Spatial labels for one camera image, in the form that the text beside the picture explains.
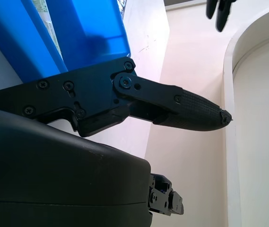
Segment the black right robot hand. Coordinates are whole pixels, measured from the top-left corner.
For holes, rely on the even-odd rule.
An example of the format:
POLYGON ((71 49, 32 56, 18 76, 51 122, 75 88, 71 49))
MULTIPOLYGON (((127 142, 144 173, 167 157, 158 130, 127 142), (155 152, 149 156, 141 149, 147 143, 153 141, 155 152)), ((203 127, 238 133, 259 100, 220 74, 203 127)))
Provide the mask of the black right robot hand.
POLYGON ((0 227, 148 227, 184 212, 146 160, 87 138, 127 117, 192 131, 231 114, 122 57, 0 90, 0 227))

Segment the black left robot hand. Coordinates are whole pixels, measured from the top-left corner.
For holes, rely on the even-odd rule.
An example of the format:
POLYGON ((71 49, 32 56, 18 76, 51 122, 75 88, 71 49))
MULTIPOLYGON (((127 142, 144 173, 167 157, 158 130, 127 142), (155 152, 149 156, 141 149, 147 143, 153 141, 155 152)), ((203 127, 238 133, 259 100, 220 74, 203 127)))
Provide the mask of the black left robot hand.
POLYGON ((235 2, 236 0, 207 0, 206 16, 208 19, 212 19, 218 5, 216 19, 216 29, 218 32, 222 32, 225 28, 230 15, 231 6, 235 2))

